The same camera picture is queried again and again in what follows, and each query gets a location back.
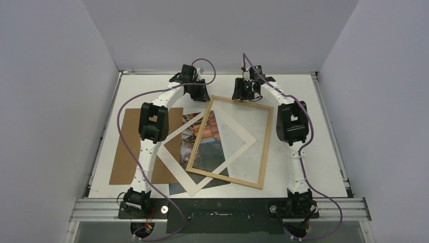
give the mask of cardboard sheet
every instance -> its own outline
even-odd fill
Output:
[[[171,108],[168,111],[169,134],[182,126],[183,108]],[[138,131],[140,109],[126,109],[123,117],[121,131],[132,152],[140,155],[140,134]],[[177,162],[180,161],[181,134],[178,134],[165,143],[165,148],[172,154]],[[109,185],[130,185],[136,172],[136,162],[131,157],[123,142],[119,138],[116,147],[115,159]],[[161,159],[157,156],[152,172],[153,184],[178,183]]]

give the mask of gray wall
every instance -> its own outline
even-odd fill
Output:
[[[117,69],[80,0],[0,3],[0,242],[62,242]]]
[[[427,242],[429,2],[360,0],[320,73],[377,242]]]
[[[264,71],[322,67],[358,0],[83,0],[119,69],[178,70],[209,58]]]

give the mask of colorful picture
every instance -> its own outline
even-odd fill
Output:
[[[199,113],[184,115],[182,123],[187,123],[198,114]],[[202,135],[201,142],[198,147],[197,154],[195,156],[193,167],[211,172],[225,161],[225,156],[222,150],[221,138],[219,136],[215,113],[213,111],[209,113],[206,126],[204,126],[203,128],[201,127],[201,121],[202,119],[196,121],[194,124],[183,130],[182,132],[180,164],[183,169],[186,168],[197,135],[199,132],[202,131],[204,132],[204,134]],[[220,174],[228,176],[228,170],[224,169]],[[188,175],[197,184],[205,178],[205,176],[196,175],[192,173],[188,173]],[[230,182],[213,179],[206,186],[204,186],[204,188],[210,188],[226,184],[230,184]],[[170,184],[169,190],[170,195],[185,192],[185,190],[180,184]]]

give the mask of wooden picture frame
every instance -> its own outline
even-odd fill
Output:
[[[265,131],[264,147],[262,150],[261,166],[260,166],[260,170],[259,170],[258,182],[255,183],[255,182],[251,182],[251,181],[232,178],[229,176],[224,176],[224,175],[216,174],[213,172],[208,172],[208,171],[193,168],[192,166],[194,165],[195,157],[197,155],[198,147],[200,145],[203,133],[198,133],[198,135],[197,135],[194,147],[192,149],[191,156],[190,156],[189,161],[188,161],[188,165],[186,166],[186,171],[194,173],[194,174],[198,174],[198,175],[203,175],[203,176],[223,180],[223,181],[228,181],[228,182],[239,184],[239,185],[249,186],[249,187],[253,187],[253,188],[257,188],[257,189],[262,189],[262,187],[264,185],[264,177],[265,177],[265,168],[267,165],[268,149],[270,146],[271,126],[272,126],[272,122],[273,122],[274,108],[272,106],[266,106],[266,105],[261,105],[261,104],[257,104],[257,103],[237,101],[237,100],[232,100],[232,99],[228,99],[228,98],[221,97],[221,96],[212,95],[210,97],[210,103],[209,103],[209,105],[208,105],[208,107],[204,113],[204,117],[202,119],[201,124],[204,124],[204,125],[207,124],[208,115],[209,115],[211,108],[212,108],[212,105],[215,101],[226,102],[226,103],[231,103],[234,105],[241,105],[241,106],[246,106],[246,107],[251,107],[251,108],[255,108],[255,109],[262,109],[262,110],[268,111],[268,120],[267,120],[267,127],[266,127],[266,131]],[[223,167],[226,168],[226,166],[228,166],[228,165],[224,165],[224,163],[222,163],[219,167],[221,167],[223,165]]]

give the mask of cable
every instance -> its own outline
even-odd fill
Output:
[[[149,226],[149,219],[151,219],[153,216],[155,215],[155,209],[152,208],[152,214],[146,219],[146,225],[145,225],[145,229],[147,230],[147,227]]]
[[[172,89],[175,89],[175,88],[178,88],[178,87],[181,87],[181,86],[186,86],[186,85],[200,85],[200,86],[204,86],[204,85],[209,85],[209,84],[211,84],[211,83],[213,83],[213,81],[215,81],[215,78],[216,78],[216,69],[215,69],[215,66],[209,61],[209,60],[207,60],[207,59],[205,59],[205,58],[198,58],[198,59],[196,59],[195,61],[193,61],[192,62],[192,66],[194,65],[194,63],[195,62],[197,62],[197,61],[200,61],[200,60],[202,60],[202,61],[206,61],[206,62],[208,62],[210,65],[211,65],[211,67],[213,68],[213,72],[214,72],[214,74],[213,74],[213,79],[210,81],[210,82],[208,82],[208,83],[206,83],[206,84],[198,84],[198,83],[187,83],[187,84],[181,84],[181,85],[177,85],[177,86],[174,86],[174,87],[172,87]],[[131,154],[131,156],[133,157],[133,159],[134,159],[134,161],[137,163],[137,165],[139,166],[139,168],[140,168],[140,170],[142,171],[142,174],[143,174],[143,177],[145,178],[145,180],[146,180],[146,182],[149,184],[149,186],[151,186],[155,191],[157,191],[161,196],[163,196],[165,199],[167,199],[178,211],[179,211],[179,214],[180,214],[180,216],[182,217],[182,220],[183,220],[183,224],[182,224],[182,226],[178,229],[178,230],[176,230],[175,232],[173,232],[172,234],[169,234],[169,235],[166,235],[166,236],[164,236],[164,237],[160,237],[160,238],[156,238],[156,239],[142,239],[143,241],[158,241],[158,240],[163,240],[163,239],[167,239],[167,238],[170,238],[170,237],[172,237],[172,236],[174,236],[174,235],[176,235],[176,234],[178,234],[179,232],[181,232],[182,230],[183,230],[183,228],[185,227],[185,224],[186,224],[186,219],[185,219],[185,215],[183,215],[183,213],[182,213],[182,211],[180,210],[180,208],[179,208],[179,206],[177,206],[177,204],[174,202],[174,201],[172,201],[170,198],[168,198],[168,196],[166,196],[164,193],[162,193],[158,188],[156,188],[150,181],[149,181],[149,179],[147,178],[147,176],[146,176],[146,174],[145,174],[145,172],[143,171],[143,167],[142,167],[142,165],[140,164],[140,162],[139,162],[139,159],[136,157],[136,155],[131,151],[131,148],[130,148],[130,146],[127,144],[127,142],[125,141],[125,138],[123,137],[123,134],[122,134],[122,132],[121,132],[121,130],[120,130],[120,115],[121,115],[121,113],[122,113],[122,110],[124,109],[124,107],[128,104],[128,103],[130,103],[131,101],[133,101],[133,100],[135,100],[135,99],[137,99],[137,98],[139,98],[139,97],[141,97],[141,96],[144,96],[144,95],[149,95],[149,94],[154,94],[154,93],[160,93],[160,92],[166,92],[166,91],[169,91],[170,90],[170,88],[168,88],[168,89],[164,89],[164,90],[153,90],[153,91],[148,91],[148,92],[144,92],[144,93],[141,93],[141,94],[138,94],[138,95],[136,95],[136,96],[134,96],[134,97],[131,97],[129,100],[127,100],[127,101],[125,101],[125,103],[120,107],[120,109],[119,109],[119,111],[118,111],[118,116],[117,116],[117,118],[116,118],[116,126],[117,126],[117,129],[118,129],[118,132],[119,132],[119,137],[121,138],[121,140],[122,140],[122,142],[123,142],[123,144],[125,145],[125,148],[128,150],[128,152]],[[144,226],[143,227],[140,227],[140,228],[138,228],[138,229],[136,229],[135,231],[134,231],[134,235],[136,235],[136,232],[139,232],[139,230],[141,230],[141,229],[143,229],[144,228]]]
[[[309,125],[310,125],[310,131],[311,131],[311,136],[310,136],[310,139],[308,140],[308,142],[307,143],[305,143],[303,146],[301,146],[301,148],[299,148],[299,150],[298,150],[298,156],[299,156],[299,162],[301,163],[301,168],[302,168],[302,170],[303,170],[303,175],[304,175],[304,178],[305,178],[305,181],[306,181],[306,183],[308,184],[308,186],[309,186],[309,188],[310,189],[312,189],[314,192],[316,192],[316,193],[318,193],[318,194],[320,194],[320,195],[322,195],[324,198],[327,198],[328,200],[330,200],[331,202],[333,202],[336,206],[337,206],[337,208],[338,208],[338,210],[339,210],[339,223],[338,223],[338,226],[335,228],[335,229],[333,229],[330,233],[328,233],[328,234],[326,234],[326,235],[323,235],[323,236],[317,236],[317,237],[310,237],[310,238],[303,238],[302,240],[314,240],[314,239],[322,239],[322,238],[325,238],[325,237],[328,237],[328,236],[330,236],[330,235],[332,235],[332,234],[334,234],[335,232],[337,232],[337,230],[341,227],[341,225],[342,225],[342,210],[341,210],[341,207],[339,206],[339,204],[334,200],[334,199],[332,199],[331,197],[329,197],[329,196],[327,196],[327,195],[325,195],[325,194],[323,194],[323,193],[321,193],[321,192],[319,192],[318,190],[316,190],[311,184],[310,184],[310,182],[308,181],[308,179],[307,179],[307,172],[306,172],[306,169],[305,169],[305,167],[304,167],[304,161],[303,161],[303,158],[301,157],[301,152],[302,152],[302,150],[305,148],[305,147],[307,147],[312,141],[313,141],[313,138],[314,138],[314,128],[313,128],[313,123],[311,122],[311,119],[310,119],[310,116],[308,115],[308,113],[307,113],[307,111],[306,111],[306,109],[303,107],[303,105],[301,104],[301,102],[295,97],[295,96],[293,96],[293,95],[285,95],[280,89],[278,89],[278,88],[276,88],[276,87],[274,87],[272,84],[270,84],[270,82],[268,82],[268,81],[266,81],[265,80],[265,78],[261,75],[261,74],[259,74],[259,72],[257,72],[256,71],[256,69],[255,69],[255,67],[254,67],[254,65],[251,63],[251,61],[249,60],[249,58],[247,57],[247,55],[245,54],[245,53],[243,53],[243,60],[247,60],[248,61],[248,63],[249,63],[249,65],[255,70],[255,73],[259,76],[259,78],[261,78],[268,86],[270,86],[271,88],[274,88],[277,92],[279,92],[283,97],[285,97],[285,98],[292,98],[297,104],[298,104],[298,106],[301,108],[301,110],[303,110],[303,112],[304,112],[304,114],[306,115],[306,117],[307,117],[307,119],[308,119],[308,121],[309,121]]]

